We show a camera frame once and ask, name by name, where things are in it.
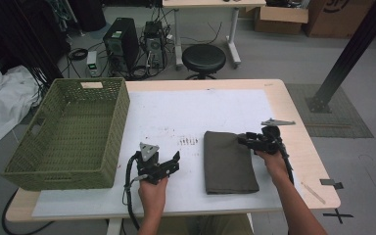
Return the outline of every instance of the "human hand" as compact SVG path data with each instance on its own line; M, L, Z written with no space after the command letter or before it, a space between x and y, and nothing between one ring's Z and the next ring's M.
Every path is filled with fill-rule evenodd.
M142 201L145 219L161 219L165 207L167 180L167 177L163 178L157 185L151 184L145 180L140 181L139 197Z
M263 151L255 151L255 154L264 159L264 163L269 174L271 175L274 185L277 185L284 179L289 180L285 161L283 160L282 154L279 151L277 151L274 155L269 155Z

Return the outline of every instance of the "cable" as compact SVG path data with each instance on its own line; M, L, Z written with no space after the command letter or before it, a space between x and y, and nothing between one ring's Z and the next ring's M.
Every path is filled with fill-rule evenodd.
M69 58L72 61L82 61L88 55L88 50L83 48L75 48L69 53Z
M14 233L12 231L9 230L9 228L7 227L6 225L6 219L5 219L5 215L8 211L8 208L9 208L9 205L12 203L12 201L14 200L15 198L15 195L17 194L18 192L18 189L17 191L15 191L15 193L11 196L10 200L8 201L8 203L6 204L5 206L5 209L4 211L2 212L2 217L1 217L1 224L2 224L2 228L4 229L4 231L8 234L8 235L32 235L32 234L35 234L41 230L43 230L44 228L50 226L52 223L54 223L54 221L51 221L51 222L48 222L47 224L45 224L44 226L36 229L36 230L33 230L32 232L28 232L28 233Z
M181 37L181 38L185 38L185 39L189 39L189 40L193 40L193 41L196 41L200 44L211 44L213 42L216 41L216 39L218 38L218 35L219 35L219 32L221 31L221 26L222 26L222 23L219 23L219 28L218 28L218 31L215 32L215 30L212 28L212 26L210 25L210 28L212 28L212 30L215 32L215 38L211 41L207 41L207 40L203 40L203 41L199 41L197 39L194 39L194 38L191 38L191 37Z
M130 219L132 220L133 224L135 225L136 229L139 230L140 226L139 226L139 223L133 213L133 209L132 209L132 195L130 193L130 187L132 186L132 183L135 179L133 179L131 182L130 182L130 172L132 170L132 165L133 165L133 161L135 161L137 159L137 153L135 155L133 155L130 159L129 159L129 162L127 163L127 168L126 168L126 177L125 177L125 184L124 184L124 191L123 191L123 198L124 198L124 193L126 194L126 198L127 198L127 210L129 212L129 215L130 215Z
M93 46L87 48L87 51L90 51L90 50L91 50L93 47L95 47L95 46L97 46L97 47L96 47L94 50L97 50L97 48L98 48L101 44L103 44L103 42L99 42L99 43L97 43L97 44L94 44Z
M98 75L97 77L101 77L101 76L103 75L103 72L105 72L106 67L108 66L108 63L109 63L109 59L106 59L105 66L103 67L103 70L102 70L102 72L100 73L100 75Z
M167 16L167 14L169 14L169 13L171 13L171 12L173 12L173 11L175 11L175 9L169 10L166 14L164 14L164 15L160 18L160 21L161 21L162 19L164 19L164 21L166 22L166 24L169 25L169 23L167 23L167 21L166 21L166 16Z
M152 12L152 15L151 15L151 22L154 20L155 11L156 11L156 8L154 7L154 11Z
M70 61L70 65L72 66L72 69L75 71L75 73L77 74L78 78L81 78L80 74L78 73L78 71L75 69L75 66L74 64L72 63L72 61Z
M127 235L126 234L126 230L124 230L124 223L123 223L123 221L124 221L124 218L121 220L121 230L123 231L124 235Z

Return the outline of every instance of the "white paper sheet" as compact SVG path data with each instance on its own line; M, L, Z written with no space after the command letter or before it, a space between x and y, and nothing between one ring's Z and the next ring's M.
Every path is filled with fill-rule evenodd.
M32 216L128 216L127 207L121 202L125 168L128 159L139 150L140 142L160 146L160 163L180 151L180 170L167 184L164 214L280 209L277 191L259 157L253 158L260 187L257 193L207 195L204 182L203 142L207 130L261 132L260 123L269 118L275 117L263 90L131 92L114 187L43 191ZM134 164L131 178L135 176ZM138 188L139 183L135 182L131 189L133 210L143 214Z

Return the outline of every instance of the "floor mat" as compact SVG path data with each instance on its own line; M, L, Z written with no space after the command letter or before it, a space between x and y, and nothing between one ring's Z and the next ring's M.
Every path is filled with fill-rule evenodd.
M286 87L309 136L374 138L341 87L338 88L328 104L332 111L329 114L312 113L306 104L306 98L313 97L320 85L286 84Z

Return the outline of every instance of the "gray folded cloth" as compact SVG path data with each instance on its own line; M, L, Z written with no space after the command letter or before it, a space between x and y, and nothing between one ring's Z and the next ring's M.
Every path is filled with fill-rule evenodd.
M207 194L247 194L259 190L250 150L237 135L207 131L204 135L204 171Z

